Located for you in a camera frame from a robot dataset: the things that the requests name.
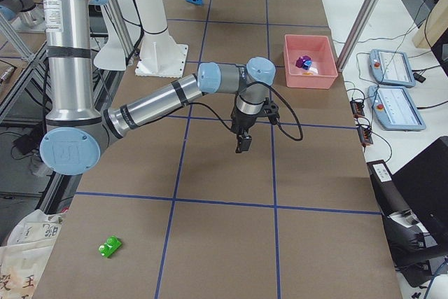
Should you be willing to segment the purple block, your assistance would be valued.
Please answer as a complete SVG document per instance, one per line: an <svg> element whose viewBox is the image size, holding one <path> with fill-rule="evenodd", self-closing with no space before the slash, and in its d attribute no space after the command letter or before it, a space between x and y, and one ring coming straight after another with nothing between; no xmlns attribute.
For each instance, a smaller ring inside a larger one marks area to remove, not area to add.
<svg viewBox="0 0 448 299"><path fill-rule="evenodd" d="M298 57L298 59L297 59L296 62L295 62L296 67L297 67L297 68L302 68L302 63L303 63L305 60L312 60L312 59L311 59L311 57L308 56L308 55L300 56L300 57Z"/></svg>

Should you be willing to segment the small blue block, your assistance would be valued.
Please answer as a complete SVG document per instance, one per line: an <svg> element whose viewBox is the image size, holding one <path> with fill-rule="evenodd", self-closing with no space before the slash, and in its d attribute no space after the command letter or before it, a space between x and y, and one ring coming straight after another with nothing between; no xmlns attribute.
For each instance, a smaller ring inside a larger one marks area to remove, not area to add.
<svg viewBox="0 0 448 299"><path fill-rule="evenodd" d="M302 63L302 68L308 70L312 65L312 61L311 60L305 60Z"/></svg>

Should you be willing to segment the green block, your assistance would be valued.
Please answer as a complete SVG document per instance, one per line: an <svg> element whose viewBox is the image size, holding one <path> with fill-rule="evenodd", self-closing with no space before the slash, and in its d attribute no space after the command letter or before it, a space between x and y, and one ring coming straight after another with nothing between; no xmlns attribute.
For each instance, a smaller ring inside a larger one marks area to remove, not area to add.
<svg viewBox="0 0 448 299"><path fill-rule="evenodd" d="M114 235L109 236L103 244L100 244L98 251L105 258L111 257L120 247L122 242Z"/></svg>

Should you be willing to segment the pink plastic box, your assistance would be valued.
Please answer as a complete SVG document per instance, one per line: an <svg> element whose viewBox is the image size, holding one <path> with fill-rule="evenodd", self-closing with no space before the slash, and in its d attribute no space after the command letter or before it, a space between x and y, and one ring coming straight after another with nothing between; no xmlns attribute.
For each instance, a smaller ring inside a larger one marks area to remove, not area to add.
<svg viewBox="0 0 448 299"><path fill-rule="evenodd" d="M311 57L312 65L308 70L295 65L298 57L303 55ZM289 88L329 89L338 77L327 36L286 34L283 58L286 85ZM302 75L305 71L312 71L314 75Z"/></svg>

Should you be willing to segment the lower teach pendant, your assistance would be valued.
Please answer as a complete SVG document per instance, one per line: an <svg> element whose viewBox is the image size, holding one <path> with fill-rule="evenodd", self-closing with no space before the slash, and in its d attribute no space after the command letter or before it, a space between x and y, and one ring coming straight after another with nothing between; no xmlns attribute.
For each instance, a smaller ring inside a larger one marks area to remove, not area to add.
<svg viewBox="0 0 448 299"><path fill-rule="evenodd" d="M371 85L367 93L372 114L383 129L388 131L426 129L426 124L406 87Z"/></svg>

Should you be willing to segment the teach pendant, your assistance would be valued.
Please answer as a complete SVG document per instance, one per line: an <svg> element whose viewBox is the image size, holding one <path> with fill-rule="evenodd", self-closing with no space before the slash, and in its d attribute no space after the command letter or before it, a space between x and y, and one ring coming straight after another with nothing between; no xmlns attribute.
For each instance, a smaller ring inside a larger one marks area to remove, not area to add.
<svg viewBox="0 0 448 299"><path fill-rule="evenodd" d="M426 124L406 87L371 85L367 93L372 114L383 129L388 131L426 129Z"/></svg>
<svg viewBox="0 0 448 299"><path fill-rule="evenodd" d="M415 86L408 56L404 52L372 49L369 54L370 73L383 85Z"/></svg>

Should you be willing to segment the upper teach pendant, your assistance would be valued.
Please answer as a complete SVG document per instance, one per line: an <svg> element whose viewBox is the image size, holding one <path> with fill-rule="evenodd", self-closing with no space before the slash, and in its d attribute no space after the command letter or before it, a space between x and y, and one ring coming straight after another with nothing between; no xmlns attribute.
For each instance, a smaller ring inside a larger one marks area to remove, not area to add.
<svg viewBox="0 0 448 299"><path fill-rule="evenodd" d="M408 56L404 52L372 49L369 54L370 73L383 85L415 86Z"/></svg>

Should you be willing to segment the white canvas bag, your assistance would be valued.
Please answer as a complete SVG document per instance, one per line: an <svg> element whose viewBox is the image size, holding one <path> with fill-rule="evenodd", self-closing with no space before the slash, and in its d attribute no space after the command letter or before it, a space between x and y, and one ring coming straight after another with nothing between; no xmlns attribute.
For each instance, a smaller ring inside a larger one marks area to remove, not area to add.
<svg viewBox="0 0 448 299"><path fill-rule="evenodd" d="M1 247L1 297L31 298L66 218L37 209L25 216Z"/></svg>

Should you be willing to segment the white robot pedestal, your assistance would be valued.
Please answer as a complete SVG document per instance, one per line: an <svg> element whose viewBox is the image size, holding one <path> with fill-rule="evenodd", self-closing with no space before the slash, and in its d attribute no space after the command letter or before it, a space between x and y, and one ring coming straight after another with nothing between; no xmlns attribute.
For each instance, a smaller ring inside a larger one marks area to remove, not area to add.
<svg viewBox="0 0 448 299"><path fill-rule="evenodd" d="M108 0L100 8L108 40L97 68L124 71L138 50L138 76L182 77L188 46L171 37L162 0Z"/></svg>

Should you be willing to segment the aluminium frame post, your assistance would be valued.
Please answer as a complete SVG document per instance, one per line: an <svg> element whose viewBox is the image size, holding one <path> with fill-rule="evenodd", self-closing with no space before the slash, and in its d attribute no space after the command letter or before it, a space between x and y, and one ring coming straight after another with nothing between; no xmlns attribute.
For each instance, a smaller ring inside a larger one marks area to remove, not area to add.
<svg viewBox="0 0 448 299"><path fill-rule="evenodd" d="M377 2L378 0L364 0L336 62L336 67L339 72L343 72L347 65Z"/></svg>

